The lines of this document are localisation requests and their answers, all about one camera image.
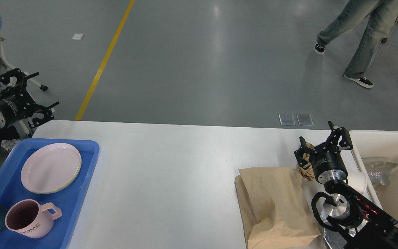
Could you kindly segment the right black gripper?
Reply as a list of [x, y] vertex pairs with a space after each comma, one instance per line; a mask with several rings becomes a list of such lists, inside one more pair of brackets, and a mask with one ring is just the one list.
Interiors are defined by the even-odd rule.
[[348, 172], [341, 151], [353, 149], [351, 136], [345, 127], [337, 126], [330, 120], [328, 125], [331, 133], [319, 145], [319, 151], [314, 150], [314, 145], [306, 142], [303, 137], [299, 137], [300, 146], [294, 151], [297, 165], [301, 169], [312, 166], [315, 180], [320, 184], [347, 179]]

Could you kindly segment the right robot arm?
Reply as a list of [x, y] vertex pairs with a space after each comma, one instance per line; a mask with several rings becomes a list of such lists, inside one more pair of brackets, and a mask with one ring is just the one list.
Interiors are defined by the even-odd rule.
[[349, 131], [332, 121], [328, 125], [331, 132], [325, 142], [310, 148], [300, 137], [294, 151], [297, 165], [311, 168], [325, 188], [311, 200], [317, 223], [340, 234], [345, 249], [398, 249], [397, 220], [348, 184], [341, 151], [353, 149]]

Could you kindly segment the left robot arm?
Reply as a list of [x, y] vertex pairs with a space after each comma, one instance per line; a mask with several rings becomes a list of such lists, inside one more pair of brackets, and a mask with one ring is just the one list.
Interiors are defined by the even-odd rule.
[[[37, 77], [38, 72], [27, 75], [19, 68], [14, 68], [0, 75], [0, 132], [8, 130], [14, 123], [33, 118], [29, 128], [37, 128], [54, 119], [54, 107], [57, 101], [49, 106], [38, 104], [27, 91], [27, 82]], [[39, 113], [42, 118], [34, 118]]]

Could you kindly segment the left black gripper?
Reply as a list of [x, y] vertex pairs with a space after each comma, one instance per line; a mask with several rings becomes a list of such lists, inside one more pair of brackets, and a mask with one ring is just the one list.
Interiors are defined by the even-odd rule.
[[32, 81], [34, 77], [39, 75], [39, 72], [29, 74], [22, 72], [19, 68], [14, 68], [0, 75], [1, 90], [11, 93], [0, 94], [0, 129], [6, 129], [24, 118], [31, 118], [35, 113], [43, 115], [43, 118], [36, 117], [29, 120], [27, 123], [30, 129], [54, 120], [54, 107], [60, 104], [59, 101], [50, 106], [43, 106], [22, 99], [23, 95], [28, 93], [28, 80]]

